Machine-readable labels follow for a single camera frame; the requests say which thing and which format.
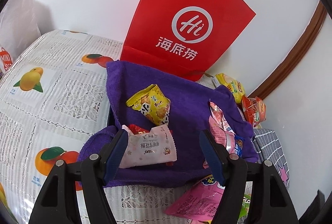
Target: purple towel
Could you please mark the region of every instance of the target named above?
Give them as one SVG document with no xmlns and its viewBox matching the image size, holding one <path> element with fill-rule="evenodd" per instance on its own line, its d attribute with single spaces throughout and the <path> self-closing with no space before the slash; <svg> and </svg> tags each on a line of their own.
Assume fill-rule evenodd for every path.
<svg viewBox="0 0 332 224">
<path fill-rule="evenodd" d="M 234 132 L 245 138 L 242 157 L 246 161 L 258 161 L 258 154 L 251 144 L 253 129 L 242 120 L 234 97 L 226 87 L 219 86 L 212 90 L 160 70 L 125 61 L 107 63 L 106 90 L 116 126 L 93 135 L 83 146 L 78 161 L 98 153 L 122 125 L 136 124 L 145 129 L 155 126 L 140 112 L 126 106 L 126 101 L 132 95 L 151 84 L 157 84 L 171 101 L 168 127 L 173 131 L 178 160 L 173 166 L 155 164 L 119 169 L 115 179 L 107 186 L 147 184 L 179 187 L 209 175 L 210 170 L 203 168 L 204 155 L 199 145 L 199 131 L 210 128 L 210 99 L 224 111 Z"/>
</svg>

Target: black clamp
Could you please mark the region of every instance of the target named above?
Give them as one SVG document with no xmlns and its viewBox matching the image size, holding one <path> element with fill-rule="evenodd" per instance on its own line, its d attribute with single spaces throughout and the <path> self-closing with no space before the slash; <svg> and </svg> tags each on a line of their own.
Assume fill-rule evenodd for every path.
<svg viewBox="0 0 332 224">
<path fill-rule="evenodd" d="M 116 224 L 103 186 L 114 179 L 128 145 L 128 134 L 120 130 L 99 154 L 82 162 L 58 160 L 34 204 L 30 224 L 81 224 L 75 181 L 81 181 L 91 224 Z M 288 195 L 272 162 L 247 163 L 215 142 L 208 131 L 200 133 L 200 146 L 214 178 L 225 186 L 212 224 L 236 224 L 247 181 L 253 181 L 247 224 L 298 224 Z"/>
<path fill-rule="evenodd" d="M 29 223 L 81 224 L 75 188 L 75 181 L 80 181 L 90 223 L 117 224 L 103 186 L 114 179 L 127 145 L 128 134 L 121 129 L 99 154 L 72 164 L 58 160 L 39 192 Z"/>
<path fill-rule="evenodd" d="M 280 175 L 270 160 L 249 163 L 200 133 L 200 146 L 214 178 L 225 186 L 212 224 L 236 224 L 247 181 L 253 182 L 246 224 L 298 224 L 298 218 Z"/>
</svg>

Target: orange fruit print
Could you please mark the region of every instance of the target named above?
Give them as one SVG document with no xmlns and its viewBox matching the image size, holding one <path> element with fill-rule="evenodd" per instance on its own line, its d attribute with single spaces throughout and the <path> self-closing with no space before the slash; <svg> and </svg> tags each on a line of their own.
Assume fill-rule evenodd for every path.
<svg viewBox="0 0 332 224">
<path fill-rule="evenodd" d="M 99 66 L 102 66 L 106 68 L 107 62 L 114 61 L 112 58 L 108 56 L 102 56 L 101 54 L 86 54 L 82 57 L 82 62 L 87 64 L 98 64 Z"/>
<path fill-rule="evenodd" d="M 79 153 L 76 151 L 64 151 L 64 153 L 54 157 L 53 159 L 50 160 L 43 160 L 42 159 L 42 154 L 44 152 L 46 152 L 47 150 L 52 149 L 52 148 L 45 148 L 41 151 L 38 152 L 38 154 L 36 155 L 35 159 L 34 159 L 34 165 L 37 169 L 37 171 L 39 171 L 41 174 L 48 176 L 51 169 L 53 168 L 55 162 L 57 162 L 58 160 L 62 159 L 63 161 L 65 161 L 67 164 L 70 163 L 74 163 L 77 161 L 78 155 Z M 76 190 L 82 190 L 82 187 L 79 185 L 78 182 L 75 182 L 76 184 Z"/>
<path fill-rule="evenodd" d="M 108 56 L 102 56 L 98 58 L 98 65 L 106 68 L 106 63 L 107 62 L 112 62 L 113 59 L 108 57 Z"/>
</svg>

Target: fruit print tablecloth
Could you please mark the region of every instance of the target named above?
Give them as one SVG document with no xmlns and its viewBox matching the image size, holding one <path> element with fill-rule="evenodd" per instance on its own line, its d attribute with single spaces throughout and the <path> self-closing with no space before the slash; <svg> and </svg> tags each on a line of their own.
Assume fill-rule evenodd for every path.
<svg viewBox="0 0 332 224">
<path fill-rule="evenodd" d="M 107 124 L 106 62 L 122 43 L 55 30 L 37 39 L 0 80 L 0 199 L 28 223 L 58 159 L 75 162 L 88 138 Z M 105 189 L 118 223 L 185 224 L 163 210 L 187 189 L 135 185 Z M 77 185 L 82 223 L 90 223 Z"/>
</svg>

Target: gray checkered cushion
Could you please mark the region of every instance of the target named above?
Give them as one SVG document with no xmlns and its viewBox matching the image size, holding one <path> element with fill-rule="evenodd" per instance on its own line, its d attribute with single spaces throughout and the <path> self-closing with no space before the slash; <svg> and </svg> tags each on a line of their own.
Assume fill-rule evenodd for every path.
<svg viewBox="0 0 332 224">
<path fill-rule="evenodd" d="M 255 136 L 253 138 L 253 146 L 259 155 L 260 162 L 269 159 L 272 161 L 277 171 L 280 174 L 279 168 L 284 166 L 288 176 L 286 188 L 289 188 L 289 169 L 288 164 L 283 153 L 280 141 L 271 129 L 254 129 Z"/>
</svg>

